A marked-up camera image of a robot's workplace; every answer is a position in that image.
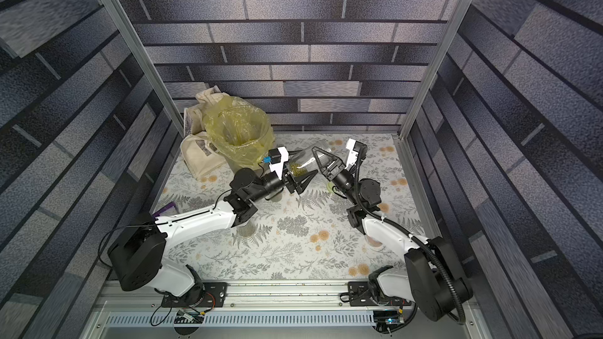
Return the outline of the clear jar near left arm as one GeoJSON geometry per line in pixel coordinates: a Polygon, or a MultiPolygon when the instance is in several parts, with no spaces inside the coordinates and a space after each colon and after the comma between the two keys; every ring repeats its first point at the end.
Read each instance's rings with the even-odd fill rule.
{"type": "Polygon", "coordinates": [[[257,224],[255,222],[255,219],[250,219],[249,221],[245,222],[244,224],[241,224],[236,227],[237,235],[239,235],[243,238],[252,237],[256,233],[256,231],[257,231],[257,224]]]}

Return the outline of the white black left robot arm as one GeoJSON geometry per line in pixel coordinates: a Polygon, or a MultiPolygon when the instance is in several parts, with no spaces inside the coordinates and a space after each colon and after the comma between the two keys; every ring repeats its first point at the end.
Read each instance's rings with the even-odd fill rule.
{"type": "Polygon", "coordinates": [[[156,218],[146,214],[140,224],[120,227],[108,257],[122,290],[152,287],[176,297],[202,290],[196,271],[175,264],[166,253],[201,235],[247,223],[258,211],[254,203],[282,188],[301,195],[316,175],[314,170],[295,177],[285,170],[281,175],[273,171],[259,177],[243,168],[235,173],[228,195],[208,207],[156,218]]]}

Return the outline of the clear ribbed glass jar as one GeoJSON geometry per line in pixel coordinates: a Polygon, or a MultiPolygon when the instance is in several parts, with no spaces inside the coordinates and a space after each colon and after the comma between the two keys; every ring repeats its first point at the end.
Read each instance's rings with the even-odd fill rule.
{"type": "Polygon", "coordinates": [[[295,176],[300,176],[313,170],[317,170],[318,174],[322,175],[323,172],[318,169],[317,163],[312,154],[312,147],[319,147],[323,150],[326,150],[320,146],[321,143],[315,143],[304,149],[290,151],[287,169],[295,176]]]}

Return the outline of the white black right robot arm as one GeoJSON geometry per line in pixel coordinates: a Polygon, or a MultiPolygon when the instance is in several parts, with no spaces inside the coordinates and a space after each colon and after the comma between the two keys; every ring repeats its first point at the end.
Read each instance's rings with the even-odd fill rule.
{"type": "Polygon", "coordinates": [[[380,183],[360,177],[366,153],[367,146],[358,141],[353,142],[347,160],[312,148],[320,173],[352,204],[347,210],[350,225],[405,263],[404,272],[385,266],[372,273],[368,285],[373,298],[402,298],[413,302],[430,320],[447,316],[465,324],[463,305],[474,292],[454,246],[440,236],[416,235],[381,212],[380,183]]]}

